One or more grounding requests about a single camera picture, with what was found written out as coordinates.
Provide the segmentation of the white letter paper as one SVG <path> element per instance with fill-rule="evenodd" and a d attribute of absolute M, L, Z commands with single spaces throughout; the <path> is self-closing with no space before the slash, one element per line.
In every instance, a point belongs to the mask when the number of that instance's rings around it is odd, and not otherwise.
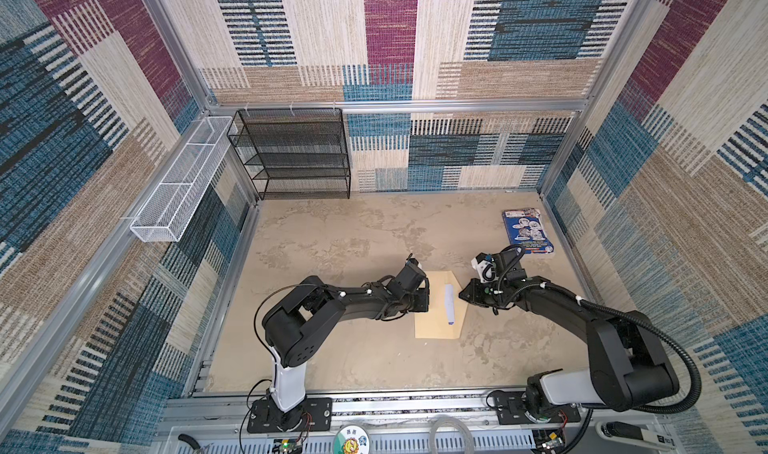
<path fill-rule="evenodd" d="M 456 322 L 456 316 L 454 303 L 454 286 L 452 283 L 446 283 L 444 285 L 444 309 L 447 323 L 450 326 L 453 326 Z"/>

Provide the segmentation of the manila paper envelope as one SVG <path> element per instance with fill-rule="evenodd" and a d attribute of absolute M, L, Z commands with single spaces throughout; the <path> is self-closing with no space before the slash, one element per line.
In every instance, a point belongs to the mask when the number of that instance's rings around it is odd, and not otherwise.
<path fill-rule="evenodd" d="M 459 299 L 462 290 L 452 271 L 427 271 L 430 284 L 430 301 L 427 313 L 416 313 L 414 334 L 416 339 L 458 340 L 461 337 L 468 304 Z M 456 322 L 453 326 L 447 323 L 444 309 L 444 285 L 454 286 L 454 303 Z"/>

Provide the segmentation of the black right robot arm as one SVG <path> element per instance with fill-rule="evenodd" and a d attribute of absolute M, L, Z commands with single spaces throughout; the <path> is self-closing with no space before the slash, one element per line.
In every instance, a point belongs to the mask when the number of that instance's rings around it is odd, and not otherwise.
<path fill-rule="evenodd" d="M 519 308 L 544 317 L 587 346 L 588 367 L 553 370 L 528 378 L 524 406 L 547 419 L 561 406 L 651 414 L 677 414 L 694 407 L 703 391 L 700 371 L 686 350 L 639 312 L 599 305 L 522 268 L 525 251 L 509 245 L 480 253 L 476 272 L 459 294 L 494 313 Z"/>

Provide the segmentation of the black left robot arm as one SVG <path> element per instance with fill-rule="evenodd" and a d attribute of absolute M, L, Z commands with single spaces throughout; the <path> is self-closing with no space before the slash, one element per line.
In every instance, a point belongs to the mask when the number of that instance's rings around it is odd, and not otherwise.
<path fill-rule="evenodd" d="M 293 414 L 306 399 L 306 364 L 335 327 L 346 321 L 392 322 L 429 309 L 430 283 L 408 257 L 400 272 L 360 287 L 338 287 L 317 276 L 286 286 L 287 295 L 266 314 L 254 315 L 254 332 L 273 361 L 269 400 Z"/>

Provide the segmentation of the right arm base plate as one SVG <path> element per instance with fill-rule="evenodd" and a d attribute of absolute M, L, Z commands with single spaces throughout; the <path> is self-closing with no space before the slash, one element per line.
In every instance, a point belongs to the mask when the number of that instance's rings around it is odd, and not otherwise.
<path fill-rule="evenodd" d="M 551 405 L 536 395 L 529 396 L 525 390 L 490 391 L 485 397 L 486 406 L 497 416 L 500 425 L 578 424 L 582 415 L 578 408 L 566 405 Z"/>

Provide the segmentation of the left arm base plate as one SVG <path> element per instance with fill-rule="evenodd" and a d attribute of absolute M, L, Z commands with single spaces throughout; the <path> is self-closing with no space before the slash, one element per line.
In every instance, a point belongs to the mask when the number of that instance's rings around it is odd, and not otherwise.
<path fill-rule="evenodd" d="M 272 398 L 256 400 L 250 407 L 246 430 L 249 434 L 329 431 L 332 408 L 330 397 L 308 397 L 287 412 Z"/>

